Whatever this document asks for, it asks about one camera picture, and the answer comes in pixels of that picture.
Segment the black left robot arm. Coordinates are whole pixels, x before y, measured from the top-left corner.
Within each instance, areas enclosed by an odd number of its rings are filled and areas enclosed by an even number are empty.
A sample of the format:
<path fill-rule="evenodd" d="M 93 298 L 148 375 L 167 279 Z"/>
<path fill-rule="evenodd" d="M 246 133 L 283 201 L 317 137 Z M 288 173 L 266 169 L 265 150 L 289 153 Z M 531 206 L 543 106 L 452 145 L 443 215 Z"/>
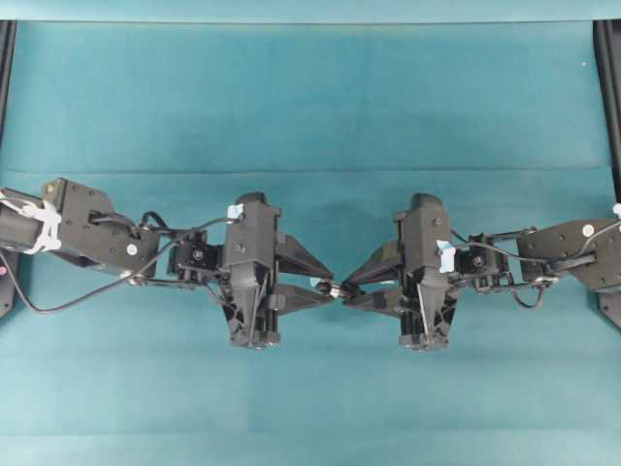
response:
<path fill-rule="evenodd" d="M 172 228 L 155 212 L 139 222 L 119 214 L 106 193 L 56 179 L 41 196 L 1 191 L 1 313 L 25 294 L 25 255 L 50 253 L 115 284 L 204 288 L 221 306 L 236 347 L 279 343 L 280 316 L 332 301 L 332 273 L 278 226 L 279 208 L 261 192 L 241 196 L 225 216 Z"/>

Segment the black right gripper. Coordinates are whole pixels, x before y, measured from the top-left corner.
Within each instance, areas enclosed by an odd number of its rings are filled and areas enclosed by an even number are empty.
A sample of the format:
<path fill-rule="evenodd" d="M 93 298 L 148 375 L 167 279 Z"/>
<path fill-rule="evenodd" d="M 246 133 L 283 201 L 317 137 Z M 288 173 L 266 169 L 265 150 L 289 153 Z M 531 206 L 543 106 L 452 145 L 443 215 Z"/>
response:
<path fill-rule="evenodd" d="M 449 331 L 461 289 L 490 290 L 508 277 L 508 259 L 479 246 L 492 241 L 472 237 L 473 247 L 450 244 L 450 219 L 440 198 L 424 193 L 411 197 L 410 208 L 395 216 L 399 240 L 380 246 L 344 282 L 350 285 L 394 282 L 345 299 L 359 311 L 400 317 L 400 345 L 412 350 L 440 350 L 449 345 Z"/>

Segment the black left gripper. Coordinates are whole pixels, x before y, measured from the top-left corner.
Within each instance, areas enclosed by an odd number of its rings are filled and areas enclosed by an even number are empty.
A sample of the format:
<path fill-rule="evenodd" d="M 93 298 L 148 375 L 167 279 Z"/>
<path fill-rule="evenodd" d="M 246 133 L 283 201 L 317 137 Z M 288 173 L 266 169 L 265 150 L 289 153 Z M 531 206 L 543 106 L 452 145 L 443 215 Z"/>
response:
<path fill-rule="evenodd" d="M 298 285 L 276 284 L 278 267 L 282 273 L 325 280 L 334 275 L 297 239 L 278 233 L 280 209 L 264 193 L 239 197 L 227 216 L 232 221 L 222 245 L 210 245 L 205 232 L 190 234 L 171 249 L 168 273 L 189 285 L 214 284 L 217 290 L 208 294 L 222 307 L 231 343 L 262 350 L 279 341 L 277 313 L 284 316 L 333 301 Z"/>

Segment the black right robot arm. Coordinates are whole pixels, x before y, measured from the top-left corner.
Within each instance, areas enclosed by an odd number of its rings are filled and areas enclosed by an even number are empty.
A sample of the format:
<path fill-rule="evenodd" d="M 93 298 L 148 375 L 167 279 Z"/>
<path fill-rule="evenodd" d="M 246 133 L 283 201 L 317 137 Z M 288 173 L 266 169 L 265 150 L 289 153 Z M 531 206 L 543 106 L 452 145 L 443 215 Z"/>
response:
<path fill-rule="evenodd" d="M 440 198 L 415 193 L 394 221 L 396 239 L 378 248 L 334 293 L 349 307 L 397 318 L 405 348 L 447 348 L 467 287 L 479 295 L 516 296 L 521 289 L 543 294 L 573 276 L 598 294 L 610 320 L 620 321 L 618 216 L 463 238 L 451 228 Z"/>

